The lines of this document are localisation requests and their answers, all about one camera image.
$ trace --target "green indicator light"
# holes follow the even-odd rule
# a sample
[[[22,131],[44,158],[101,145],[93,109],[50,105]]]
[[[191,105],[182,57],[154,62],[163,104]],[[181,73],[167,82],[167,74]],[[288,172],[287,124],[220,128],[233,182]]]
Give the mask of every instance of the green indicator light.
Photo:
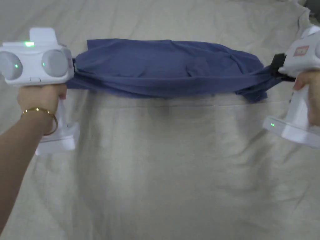
[[[33,42],[25,42],[24,43],[27,47],[34,47],[35,46],[35,43]]]

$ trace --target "blue fabric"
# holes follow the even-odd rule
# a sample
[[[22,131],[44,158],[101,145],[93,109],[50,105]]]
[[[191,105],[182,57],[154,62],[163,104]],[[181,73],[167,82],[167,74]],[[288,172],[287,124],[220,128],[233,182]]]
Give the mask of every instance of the blue fabric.
[[[281,80],[249,53],[185,41],[88,40],[76,57],[68,88],[133,98],[175,98],[235,92],[250,102],[267,98]]]

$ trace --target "red label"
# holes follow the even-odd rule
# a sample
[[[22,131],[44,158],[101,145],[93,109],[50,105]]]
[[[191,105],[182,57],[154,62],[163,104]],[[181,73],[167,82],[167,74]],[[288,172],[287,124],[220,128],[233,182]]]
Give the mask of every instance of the red label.
[[[309,46],[298,47],[294,53],[294,57],[302,57],[307,54]]]

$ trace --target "white fabric surface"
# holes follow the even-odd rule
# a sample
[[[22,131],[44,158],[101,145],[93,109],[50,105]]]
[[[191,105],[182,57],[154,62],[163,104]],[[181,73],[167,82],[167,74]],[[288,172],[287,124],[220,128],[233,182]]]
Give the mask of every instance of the white fabric surface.
[[[74,56],[93,38],[195,40],[269,64],[309,11],[276,0],[1,0],[0,41],[56,29]],[[234,94],[132,100],[69,91],[76,151],[34,157],[5,239],[319,239],[319,150],[262,130],[284,116],[292,84],[248,105]],[[0,131],[19,118],[0,83]]]

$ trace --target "beige bed sheet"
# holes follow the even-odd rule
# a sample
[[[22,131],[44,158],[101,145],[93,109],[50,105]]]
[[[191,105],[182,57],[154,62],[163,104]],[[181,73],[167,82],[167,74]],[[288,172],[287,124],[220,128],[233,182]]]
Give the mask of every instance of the beige bed sheet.
[[[269,64],[308,24],[294,1],[1,0],[0,41],[56,29],[74,56],[92,38],[207,41]],[[319,239],[319,150],[262,130],[292,84],[247,104],[234,94],[132,100],[71,90],[72,152],[34,157],[5,239]],[[19,118],[0,83],[0,131]]]

